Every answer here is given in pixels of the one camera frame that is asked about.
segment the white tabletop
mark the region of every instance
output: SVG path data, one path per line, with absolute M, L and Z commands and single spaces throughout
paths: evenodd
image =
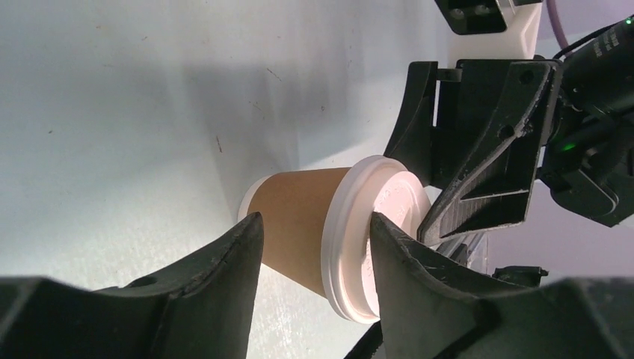
M 6 1 L 0 275 L 122 286 L 228 230 L 258 178 L 382 153 L 432 1 Z M 262 267 L 249 358 L 366 327 Z

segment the cable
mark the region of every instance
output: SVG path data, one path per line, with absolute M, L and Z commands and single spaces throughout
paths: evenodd
M 566 57 L 570 57 L 574 50 L 579 48 L 581 45 L 587 43 L 588 41 L 594 40 L 595 38 L 599 37 L 601 34 L 609 30 L 614 25 L 616 25 L 616 23 L 612 25 L 607 25 L 603 28 L 600 28 L 599 30 L 596 30 L 595 32 L 589 35 L 582 37 L 580 40 L 575 41 L 574 43 L 570 44 L 565 49 L 562 49 L 560 52 L 557 52 L 557 54 L 553 56 L 553 58 L 558 59 L 558 58 L 561 58 L 563 55 L 566 55 Z
M 546 9 L 548 10 L 548 18 L 550 19 L 550 27 L 553 28 L 555 39 L 559 44 L 560 49 L 565 49 L 569 46 L 564 27 L 561 26 L 561 19 L 559 18 L 559 12 L 557 11 L 557 0 L 546 0 Z

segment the black cylinder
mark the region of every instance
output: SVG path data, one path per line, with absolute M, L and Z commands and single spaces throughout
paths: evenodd
M 564 63 L 562 88 L 575 107 L 597 116 L 634 110 L 634 19 L 574 52 Z

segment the cup lid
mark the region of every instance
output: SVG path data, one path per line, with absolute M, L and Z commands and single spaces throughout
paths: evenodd
M 331 307 L 359 323 L 379 320 L 369 222 L 380 212 L 410 236 L 431 207 L 418 178 L 394 159 L 357 163 L 335 191 L 321 238 L 321 279 Z

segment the green light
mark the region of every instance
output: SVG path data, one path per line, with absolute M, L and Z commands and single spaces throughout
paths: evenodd
M 567 144 L 567 145 L 565 145 L 565 146 L 564 146 L 563 151 L 564 151 L 564 152 L 566 152 L 566 151 L 570 151 L 570 150 L 572 150 L 574 147 L 576 147 L 576 144 Z

